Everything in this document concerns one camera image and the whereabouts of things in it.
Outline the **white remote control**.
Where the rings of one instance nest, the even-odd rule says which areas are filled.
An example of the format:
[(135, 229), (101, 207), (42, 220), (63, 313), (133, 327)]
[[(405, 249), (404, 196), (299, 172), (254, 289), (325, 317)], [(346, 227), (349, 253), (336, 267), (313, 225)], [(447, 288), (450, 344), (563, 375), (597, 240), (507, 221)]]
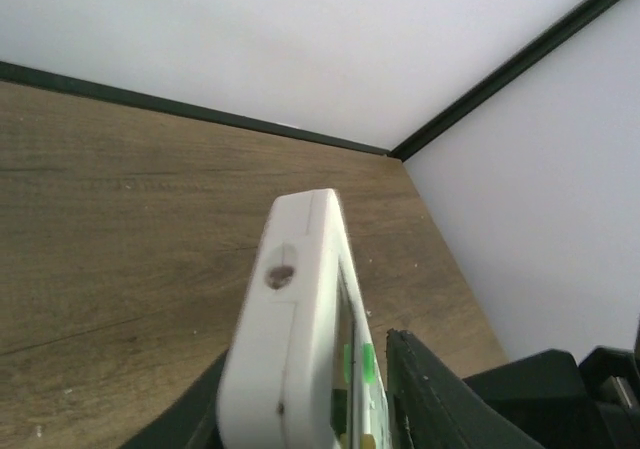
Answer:
[(269, 212), (218, 389), (228, 448), (388, 448), (389, 409), (336, 191)]

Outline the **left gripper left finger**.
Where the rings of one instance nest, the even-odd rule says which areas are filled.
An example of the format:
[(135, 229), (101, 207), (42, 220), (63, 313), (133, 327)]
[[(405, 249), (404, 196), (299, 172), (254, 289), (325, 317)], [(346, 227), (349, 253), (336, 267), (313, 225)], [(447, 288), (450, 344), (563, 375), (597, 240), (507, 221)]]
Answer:
[(216, 407), (224, 365), (221, 353), (178, 400), (121, 448), (222, 449)]

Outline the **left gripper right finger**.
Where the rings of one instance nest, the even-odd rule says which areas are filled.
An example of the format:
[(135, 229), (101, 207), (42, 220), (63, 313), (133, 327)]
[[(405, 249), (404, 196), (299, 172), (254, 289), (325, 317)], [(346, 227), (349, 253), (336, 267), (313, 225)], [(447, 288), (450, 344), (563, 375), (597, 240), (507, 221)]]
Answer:
[(413, 333), (386, 338), (387, 401), (395, 448), (538, 448)]

